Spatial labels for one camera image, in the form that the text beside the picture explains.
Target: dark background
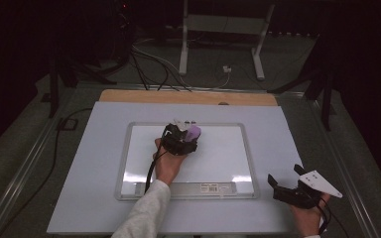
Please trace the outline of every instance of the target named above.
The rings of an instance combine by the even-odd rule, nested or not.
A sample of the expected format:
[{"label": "dark background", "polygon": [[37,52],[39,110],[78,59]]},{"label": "dark background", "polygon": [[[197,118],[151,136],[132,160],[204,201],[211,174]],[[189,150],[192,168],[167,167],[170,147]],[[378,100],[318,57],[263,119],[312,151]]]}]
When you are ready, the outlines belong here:
[{"label": "dark background", "polygon": [[[98,1],[102,5],[96,8],[85,2],[0,0],[0,135],[36,96],[34,83],[49,73],[53,41],[64,42],[71,54],[82,59],[94,60],[99,54],[90,46],[98,45],[103,35],[98,21],[111,21],[107,10],[111,3]],[[259,1],[252,2],[258,4],[252,12],[227,8],[227,1],[195,2],[190,9],[202,13],[220,9],[216,14],[265,14],[265,4]],[[162,38],[159,30],[165,25],[181,24],[182,8],[181,1],[138,0],[125,14],[132,25]],[[82,14],[89,9],[95,9],[95,19],[86,22]],[[270,33],[320,34],[302,74],[318,67],[333,74],[333,88],[341,93],[381,170],[381,0],[279,1]]]}]

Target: whiteboard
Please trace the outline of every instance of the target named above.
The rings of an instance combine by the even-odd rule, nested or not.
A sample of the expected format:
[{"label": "whiteboard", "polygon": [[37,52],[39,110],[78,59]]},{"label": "whiteboard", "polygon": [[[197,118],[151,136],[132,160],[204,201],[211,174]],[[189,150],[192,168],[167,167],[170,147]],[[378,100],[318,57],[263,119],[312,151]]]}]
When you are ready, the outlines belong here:
[{"label": "whiteboard", "polygon": [[[116,199],[138,199],[144,194],[148,169],[157,151],[154,141],[162,136],[168,124],[129,124],[116,183]],[[172,199],[256,198],[259,191],[243,125],[197,126],[201,129],[197,149],[182,163],[171,185]]]}]

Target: gray sleeve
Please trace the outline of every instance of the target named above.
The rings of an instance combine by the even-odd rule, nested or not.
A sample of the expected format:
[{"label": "gray sleeve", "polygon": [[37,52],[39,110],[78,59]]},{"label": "gray sleeve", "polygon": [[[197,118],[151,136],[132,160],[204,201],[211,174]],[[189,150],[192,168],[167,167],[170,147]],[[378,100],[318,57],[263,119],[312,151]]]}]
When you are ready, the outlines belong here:
[{"label": "gray sleeve", "polygon": [[157,237],[170,196],[169,187],[160,180],[154,180],[112,237]]}]

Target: table top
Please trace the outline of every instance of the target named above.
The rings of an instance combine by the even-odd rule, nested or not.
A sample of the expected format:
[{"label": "table top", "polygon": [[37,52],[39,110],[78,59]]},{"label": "table top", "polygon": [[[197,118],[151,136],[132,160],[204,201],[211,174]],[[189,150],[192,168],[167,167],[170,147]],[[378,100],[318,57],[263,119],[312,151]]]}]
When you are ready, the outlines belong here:
[{"label": "table top", "polygon": [[[261,105],[262,98],[268,106]],[[244,105],[245,101],[251,101],[250,105]],[[232,105],[218,106],[218,102]],[[260,196],[256,199],[172,200],[161,234],[295,231],[288,206],[272,198],[273,189],[267,183],[267,175],[271,174],[282,185],[296,185],[297,174],[289,171],[294,164],[302,164],[284,113],[273,95],[106,90],[93,108],[48,232],[114,232],[134,204],[134,201],[118,201],[114,196],[127,126],[137,121],[166,122],[174,117],[243,124]]]}]

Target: gray carpet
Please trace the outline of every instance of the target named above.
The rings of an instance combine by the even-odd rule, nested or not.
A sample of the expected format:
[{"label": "gray carpet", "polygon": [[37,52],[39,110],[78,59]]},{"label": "gray carpet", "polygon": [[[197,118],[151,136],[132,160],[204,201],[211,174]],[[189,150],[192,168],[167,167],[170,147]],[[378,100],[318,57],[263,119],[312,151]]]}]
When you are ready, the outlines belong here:
[{"label": "gray carpet", "polygon": [[[228,75],[222,72],[222,66],[226,64],[231,65],[232,72],[228,82],[221,87],[223,90],[254,92],[274,88],[297,77],[315,43],[309,38],[268,37],[261,53],[266,80],[260,82],[255,79],[249,52],[255,42],[253,39],[246,39],[226,48],[192,46],[189,72],[182,80],[190,85],[191,89],[218,90],[217,87],[224,85],[228,78]],[[162,44],[144,41],[136,44],[136,47],[140,51],[179,65],[181,44],[178,40],[168,40]],[[145,59],[138,61],[151,80],[159,83],[164,80],[164,69],[158,63]],[[55,120],[48,119],[50,105],[40,102],[43,94],[48,92],[49,79],[45,77],[40,80],[39,95],[0,138],[0,198],[29,154],[38,154],[37,163],[33,165],[34,169],[21,187],[19,197],[8,215],[17,216],[5,228],[1,237],[52,237],[46,234],[46,229],[86,126],[88,111],[74,116],[78,119],[76,130],[61,132],[55,171],[36,197],[20,213],[17,212],[38,189],[51,169],[57,135],[55,128],[59,118],[92,107],[101,91],[107,88],[84,75],[80,75],[80,78],[81,83],[77,89],[61,88],[62,107]],[[131,64],[108,78],[119,82],[117,86],[113,86],[114,88],[143,88],[138,73]],[[157,88],[159,83],[152,83],[155,85],[152,88]],[[172,77],[169,78],[168,84],[180,88],[180,84]],[[319,103],[306,101],[302,97],[303,94],[298,93],[303,92],[306,86],[307,84],[303,84],[293,88],[292,92],[277,95],[304,166],[308,171],[318,170],[344,194],[342,199],[333,198],[329,206],[347,230],[349,237],[381,237],[381,174],[373,157],[345,111],[338,93],[334,91],[332,95],[334,113],[330,116],[331,132],[325,132],[318,121]],[[52,130],[49,134],[41,134],[46,128]],[[43,138],[39,149],[38,138]],[[322,237],[344,237],[344,234],[334,219]]]}]

